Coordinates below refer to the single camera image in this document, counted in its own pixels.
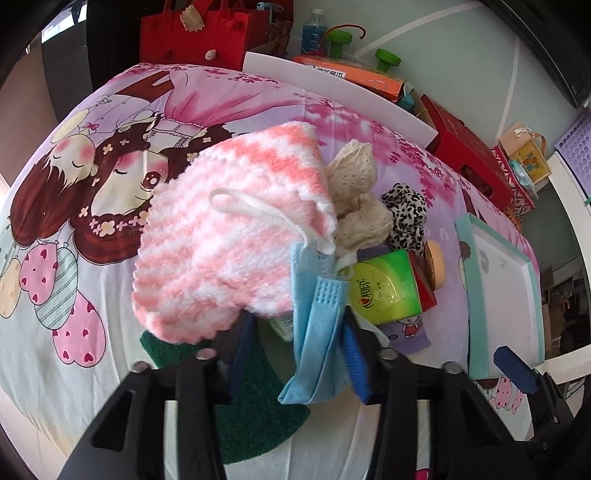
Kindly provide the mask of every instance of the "green scrubbing pad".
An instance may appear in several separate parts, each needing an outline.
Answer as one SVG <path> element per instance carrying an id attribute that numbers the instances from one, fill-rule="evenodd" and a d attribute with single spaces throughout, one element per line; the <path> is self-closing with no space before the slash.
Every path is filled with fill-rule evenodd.
<path id="1" fill-rule="evenodd" d="M 210 344 L 173 345 L 147 331 L 139 341 L 159 368 L 175 365 Z M 277 397 L 282 389 L 283 384 L 255 335 L 240 393 L 231 405 L 215 407 L 217 436 L 225 465 L 273 450 L 305 422 L 310 410 L 304 405 L 281 405 Z"/>

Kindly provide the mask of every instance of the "red box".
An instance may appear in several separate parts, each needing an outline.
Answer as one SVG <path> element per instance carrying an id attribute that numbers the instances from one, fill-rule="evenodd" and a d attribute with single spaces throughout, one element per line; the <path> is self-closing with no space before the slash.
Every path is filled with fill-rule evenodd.
<path id="1" fill-rule="evenodd" d="M 492 154 L 495 156 L 497 163 L 501 167 L 505 178 L 509 182 L 509 187 L 513 191 L 510 205 L 513 208 L 515 216 L 520 217 L 535 208 L 534 202 L 531 200 L 527 190 L 521 186 L 513 170 L 509 166 L 509 157 L 505 150 L 500 145 L 491 148 Z"/>
<path id="2" fill-rule="evenodd" d="M 472 183 L 504 212 L 513 193 L 490 149 L 461 120 L 428 96 L 421 97 L 437 136 L 427 150 Z"/>

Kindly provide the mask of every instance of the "bedsheet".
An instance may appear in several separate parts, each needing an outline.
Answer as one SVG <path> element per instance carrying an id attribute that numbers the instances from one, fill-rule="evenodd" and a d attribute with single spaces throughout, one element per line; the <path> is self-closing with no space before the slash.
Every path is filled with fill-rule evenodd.
<path id="1" fill-rule="evenodd" d="M 447 280 L 438 305 L 423 314 L 431 346 L 414 361 L 467 364 L 458 217 L 476 214 L 537 268 L 501 212 L 380 123 L 264 77 L 139 64 L 81 102 L 39 146 L 0 215 L 0 386 L 65 454 L 129 366 L 150 360 L 139 343 L 131 284 L 151 190 L 217 142 L 293 120 L 314 125 L 326 163 L 352 138 L 370 142 L 379 165 L 375 195 L 403 181 L 427 199 L 426 238 L 440 243 Z M 232 466 L 230 477 L 291 478 L 297 466 L 297 478 L 361 478 L 377 418 L 348 391 L 332 407 L 313 406 L 292 439 L 265 459 Z"/>

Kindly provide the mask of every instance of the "red bag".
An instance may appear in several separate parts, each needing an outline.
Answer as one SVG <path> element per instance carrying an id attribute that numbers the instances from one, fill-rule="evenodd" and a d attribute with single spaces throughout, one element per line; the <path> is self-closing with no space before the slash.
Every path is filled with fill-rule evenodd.
<path id="1" fill-rule="evenodd" d="M 212 9 L 215 3 L 219 10 Z M 198 31 L 185 29 L 181 12 L 172 10 L 172 0 L 166 0 L 161 14 L 142 18 L 139 54 L 142 62 L 190 63 L 242 70 L 247 50 L 271 41 L 279 44 L 277 29 L 284 35 L 289 35 L 291 30 L 291 22 L 269 24 L 268 10 L 244 8 L 242 1 L 236 4 L 240 8 L 232 9 L 228 0 L 194 0 L 192 4 L 205 24 Z M 293 6 L 284 13 L 288 17 L 293 15 Z M 277 48 L 281 46 L 271 45 L 270 50 Z M 210 50 L 215 50 L 216 56 L 213 60 L 206 60 L 205 54 Z"/>

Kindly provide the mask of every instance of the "purple storage basket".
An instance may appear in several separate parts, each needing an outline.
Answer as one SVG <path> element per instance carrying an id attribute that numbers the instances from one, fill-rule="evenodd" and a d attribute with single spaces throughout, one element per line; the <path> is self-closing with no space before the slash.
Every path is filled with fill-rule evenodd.
<path id="1" fill-rule="evenodd" d="M 581 115 L 554 146 L 569 165 L 585 195 L 591 194 L 591 112 Z"/>

